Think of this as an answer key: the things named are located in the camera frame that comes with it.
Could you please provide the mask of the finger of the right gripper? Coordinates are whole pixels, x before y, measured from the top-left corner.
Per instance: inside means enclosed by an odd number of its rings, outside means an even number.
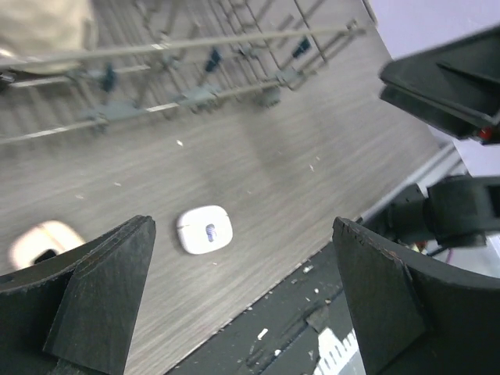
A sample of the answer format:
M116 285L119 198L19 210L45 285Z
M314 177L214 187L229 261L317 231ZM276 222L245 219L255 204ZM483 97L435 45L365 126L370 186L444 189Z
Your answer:
M456 139L499 139L499 27L392 60L380 98Z

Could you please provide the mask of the white charging case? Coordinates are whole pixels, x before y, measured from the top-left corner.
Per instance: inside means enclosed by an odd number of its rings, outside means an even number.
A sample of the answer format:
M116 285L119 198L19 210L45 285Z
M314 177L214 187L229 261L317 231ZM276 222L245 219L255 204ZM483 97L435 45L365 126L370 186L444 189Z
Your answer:
M188 254L203 255L229 245L234 232L227 211L219 205L205 205L180 214L177 236Z

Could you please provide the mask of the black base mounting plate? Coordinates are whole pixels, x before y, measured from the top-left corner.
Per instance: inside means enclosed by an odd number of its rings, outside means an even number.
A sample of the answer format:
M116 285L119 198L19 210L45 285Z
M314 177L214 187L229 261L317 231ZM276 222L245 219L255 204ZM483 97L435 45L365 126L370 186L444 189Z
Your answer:
M318 336L352 331L337 257L328 244L217 334L171 374L310 374Z

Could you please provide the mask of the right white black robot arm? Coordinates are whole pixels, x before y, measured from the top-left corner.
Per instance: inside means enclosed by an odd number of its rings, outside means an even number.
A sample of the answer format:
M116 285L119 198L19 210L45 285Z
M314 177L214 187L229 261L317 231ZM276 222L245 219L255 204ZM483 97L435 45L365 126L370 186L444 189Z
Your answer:
M388 63L380 98L457 140L499 143L499 27ZM415 184L362 222L391 241L482 245L499 231L499 178L445 177L423 194Z

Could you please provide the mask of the cream white mug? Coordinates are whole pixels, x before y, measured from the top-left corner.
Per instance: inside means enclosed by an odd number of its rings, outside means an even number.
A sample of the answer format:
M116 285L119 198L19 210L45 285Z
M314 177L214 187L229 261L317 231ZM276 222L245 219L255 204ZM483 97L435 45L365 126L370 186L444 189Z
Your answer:
M19 66L29 57L93 50L98 22L92 1L1 2L1 69L35 75L74 70L81 62L70 59Z

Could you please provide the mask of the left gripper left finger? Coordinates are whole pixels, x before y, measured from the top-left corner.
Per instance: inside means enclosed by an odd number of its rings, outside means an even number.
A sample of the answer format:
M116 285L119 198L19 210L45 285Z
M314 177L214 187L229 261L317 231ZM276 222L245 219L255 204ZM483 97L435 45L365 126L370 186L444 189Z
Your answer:
M155 244L150 216L1 277L3 374L122 374Z

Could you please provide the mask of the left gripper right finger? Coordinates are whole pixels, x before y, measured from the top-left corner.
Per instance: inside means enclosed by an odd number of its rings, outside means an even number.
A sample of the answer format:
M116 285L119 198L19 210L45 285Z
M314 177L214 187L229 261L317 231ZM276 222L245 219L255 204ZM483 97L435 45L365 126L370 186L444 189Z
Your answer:
M421 255L345 218L333 243L368 374L497 374L499 280Z

